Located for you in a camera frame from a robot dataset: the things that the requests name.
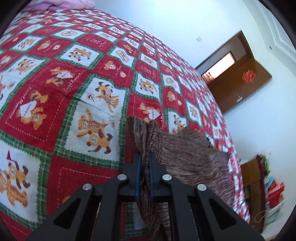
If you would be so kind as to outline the red paper door ornament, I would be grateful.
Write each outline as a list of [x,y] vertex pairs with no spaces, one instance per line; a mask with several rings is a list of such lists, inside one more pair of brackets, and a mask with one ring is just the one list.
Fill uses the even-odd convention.
[[243,75],[242,75],[242,79],[246,83],[253,83],[255,77],[256,77],[256,73],[253,72],[252,70],[248,70],[248,71],[244,72]]

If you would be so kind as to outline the brown wooden door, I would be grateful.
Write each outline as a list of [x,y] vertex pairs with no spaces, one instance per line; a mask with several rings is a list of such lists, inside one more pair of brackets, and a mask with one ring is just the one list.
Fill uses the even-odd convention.
[[[253,83],[246,83],[242,79],[243,73],[248,70],[256,73]],[[222,113],[226,113],[267,84],[271,78],[271,74],[259,62],[249,58],[238,68],[232,71],[228,69],[208,84],[208,87]]]

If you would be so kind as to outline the red checkered bear bedspread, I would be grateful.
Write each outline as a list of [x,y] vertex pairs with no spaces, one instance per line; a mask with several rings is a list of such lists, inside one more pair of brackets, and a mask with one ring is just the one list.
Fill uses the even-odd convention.
[[189,127],[230,153],[227,203],[250,220],[222,112],[189,63],[97,9],[27,11],[1,38],[1,221],[15,240],[132,161],[129,116],[172,134]]

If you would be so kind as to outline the brown wooden cabinet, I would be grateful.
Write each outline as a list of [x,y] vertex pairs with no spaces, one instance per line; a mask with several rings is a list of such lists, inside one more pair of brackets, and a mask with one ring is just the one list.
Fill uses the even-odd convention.
[[245,199],[250,213],[249,224],[260,233],[264,229],[266,211],[264,167],[265,163],[260,155],[241,165]]

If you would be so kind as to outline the pink folded quilt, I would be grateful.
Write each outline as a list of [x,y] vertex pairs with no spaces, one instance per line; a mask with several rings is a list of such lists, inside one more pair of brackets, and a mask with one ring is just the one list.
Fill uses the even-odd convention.
[[30,1],[23,11],[45,11],[49,9],[92,9],[95,2],[91,0],[37,0]]

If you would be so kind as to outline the brown knitted sweater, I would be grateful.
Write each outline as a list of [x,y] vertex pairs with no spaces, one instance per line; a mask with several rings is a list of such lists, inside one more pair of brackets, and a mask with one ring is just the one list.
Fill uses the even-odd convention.
[[230,154],[213,147],[197,130],[185,127],[175,134],[161,130],[155,121],[127,118],[129,139],[141,153],[140,197],[137,203],[152,240],[171,240],[167,203],[153,203],[149,180],[150,152],[167,172],[184,184],[208,186],[228,206],[234,207],[234,184],[228,162]]

